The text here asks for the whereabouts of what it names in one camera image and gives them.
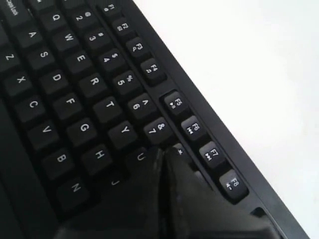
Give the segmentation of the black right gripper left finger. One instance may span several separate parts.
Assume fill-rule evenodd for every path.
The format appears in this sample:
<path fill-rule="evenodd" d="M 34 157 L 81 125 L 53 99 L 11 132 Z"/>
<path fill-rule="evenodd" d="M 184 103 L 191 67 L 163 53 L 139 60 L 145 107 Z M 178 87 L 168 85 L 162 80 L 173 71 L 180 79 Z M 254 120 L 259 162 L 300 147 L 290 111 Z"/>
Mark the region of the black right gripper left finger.
<path fill-rule="evenodd" d="M 92 209 L 63 223 L 56 239 L 162 239 L 160 178 L 164 153 L 158 147 L 133 168 L 131 178 L 110 189 Z"/>

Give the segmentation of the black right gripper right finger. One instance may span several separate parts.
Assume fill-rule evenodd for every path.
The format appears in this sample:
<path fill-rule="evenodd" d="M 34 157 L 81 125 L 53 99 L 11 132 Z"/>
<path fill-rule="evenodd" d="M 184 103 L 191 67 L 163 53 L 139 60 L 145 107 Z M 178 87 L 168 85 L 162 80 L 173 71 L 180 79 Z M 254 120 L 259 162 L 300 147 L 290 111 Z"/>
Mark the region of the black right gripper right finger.
<path fill-rule="evenodd" d="M 233 208 L 204 184 L 174 147 L 163 156 L 168 239 L 279 239 L 273 224 Z"/>

